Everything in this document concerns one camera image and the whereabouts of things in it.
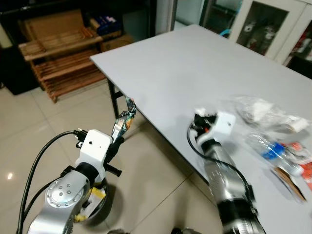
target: wooden rack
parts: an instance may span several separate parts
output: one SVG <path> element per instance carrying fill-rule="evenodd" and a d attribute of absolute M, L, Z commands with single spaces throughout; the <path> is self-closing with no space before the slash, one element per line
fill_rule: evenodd
<path fill-rule="evenodd" d="M 99 53 L 95 44 L 101 41 L 102 37 L 83 27 L 21 44 L 19 49 L 56 103 L 59 96 L 105 78 L 89 59 Z"/>

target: gray table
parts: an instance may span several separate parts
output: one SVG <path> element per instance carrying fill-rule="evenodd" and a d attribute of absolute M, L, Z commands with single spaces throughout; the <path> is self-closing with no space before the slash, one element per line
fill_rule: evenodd
<path fill-rule="evenodd" d="M 195 107 L 233 111 L 232 95 L 252 95 L 312 119 L 311 80 L 196 25 L 91 59 L 206 180 L 203 160 L 186 139 Z M 224 146 L 253 185 L 264 229 L 268 234 L 312 234 L 312 192 L 296 179 L 308 201 L 295 201 L 268 164 L 245 145 L 245 132 L 247 126 L 237 118 Z M 303 142 L 311 147 L 310 136 Z"/>

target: plastic bag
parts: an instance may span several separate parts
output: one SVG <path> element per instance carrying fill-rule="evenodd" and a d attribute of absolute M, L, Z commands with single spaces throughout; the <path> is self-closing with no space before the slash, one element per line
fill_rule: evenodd
<path fill-rule="evenodd" d="M 287 115 L 277 105 L 258 97 L 236 97 L 235 108 L 246 123 L 263 130 L 298 133 L 310 124 L 304 118 Z"/>

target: tiled floor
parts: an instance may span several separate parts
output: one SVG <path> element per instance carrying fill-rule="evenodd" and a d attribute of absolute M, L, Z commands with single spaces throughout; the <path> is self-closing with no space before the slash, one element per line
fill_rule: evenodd
<path fill-rule="evenodd" d="M 120 109 L 126 107 L 124 99 L 118 102 Z M 77 128 L 109 133 L 113 123 L 106 82 L 70 93 L 56 104 L 40 88 L 18 96 L 0 90 L 1 233 L 15 233 L 26 178 L 46 142 Z M 74 234 L 105 234 L 116 228 L 132 234 L 170 234 L 174 226 L 192 227 L 203 234 L 222 232 L 206 184 L 140 113 L 125 138 L 112 161 L 123 173 L 120 178 L 107 175 L 116 188 L 111 213 L 96 227 L 74 225 Z M 37 167 L 30 196 L 75 163 L 79 154 L 75 140 L 66 136 L 47 150 Z M 43 196 L 28 215 L 25 233 L 42 203 Z"/>

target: black cable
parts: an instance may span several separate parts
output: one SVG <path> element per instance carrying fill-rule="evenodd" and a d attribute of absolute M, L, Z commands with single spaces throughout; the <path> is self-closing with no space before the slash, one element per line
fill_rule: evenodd
<path fill-rule="evenodd" d="M 33 204 L 35 203 L 35 201 L 36 201 L 36 199 L 39 197 L 39 195 L 40 195 L 44 190 L 46 190 L 46 189 L 50 186 L 50 184 L 52 184 L 55 180 L 60 179 L 60 178 L 61 178 L 61 177 L 56 178 L 56 179 L 50 181 L 49 183 L 47 183 L 46 185 L 44 185 L 44 186 L 34 195 L 34 197 L 31 199 L 31 201 L 29 202 L 29 204 L 28 204 L 28 206 L 27 206 L 27 208 L 26 208 L 26 210 L 25 210 L 25 212 L 24 212 L 24 220 L 26 219 L 26 217 L 27 217 L 27 215 L 28 215 L 28 213 L 29 213 L 31 207 L 33 206 Z"/>
<path fill-rule="evenodd" d="M 199 152 L 194 147 L 194 145 L 191 143 L 191 140 L 190 140 L 190 132 L 191 132 L 192 125 L 193 125 L 193 122 L 190 124 L 190 126 L 189 126 L 189 128 L 187 130 L 187 141 L 188 141 L 190 147 L 195 151 L 195 153 L 197 153 L 203 159 L 223 164 L 223 165 L 231 168 L 232 170 L 234 170 L 239 175 L 239 177 L 242 179 L 242 181 L 243 181 L 243 183 L 245 185 L 245 189 L 246 189 L 246 197 L 247 197 L 249 203 L 251 204 L 251 206 L 253 207 L 253 205 L 252 205 L 253 204 L 253 202 L 252 202 L 252 195 L 251 195 L 252 193 L 250 192 L 249 184 L 248 184 L 247 180 L 245 179 L 244 175 L 235 166 L 233 166 L 233 165 L 231 165 L 229 163 L 226 163 L 224 161 L 220 161 L 218 159 L 211 158 L 211 157 L 206 156 L 206 155 L 202 154 L 201 152 Z"/>
<path fill-rule="evenodd" d="M 21 200 L 20 203 L 20 209 L 19 209 L 19 222 L 18 222 L 18 234 L 22 234 L 23 233 L 23 223 L 24 223 L 24 216 L 25 216 L 25 206 L 26 206 L 26 201 L 27 201 L 27 197 L 28 197 L 28 193 L 29 193 L 29 189 L 30 189 L 30 185 L 31 185 L 31 181 L 33 179 L 34 173 L 35 173 L 35 169 L 39 163 L 39 160 L 41 159 L 43 153 L 46 151 L 46 149 L 53 143 L 55 142 L 57 139 L 65 136 L 65 135 L 69 135 L 69 134 L 74 134 L 77 135 L 78 131 L 77 130 L 73 130 L 73 131 L 67 131 L 64 133 L 61 133 L 57 136 L 55 136 L 53 139 L 51 139 L 39 152 L 39 154 L 37 155 L 31 170 L 29 172 L 28 175 L 28 179 L 26 181 L 26 186 L 24 189 L 24 193 L 23 193 L 23 198 Z"/>

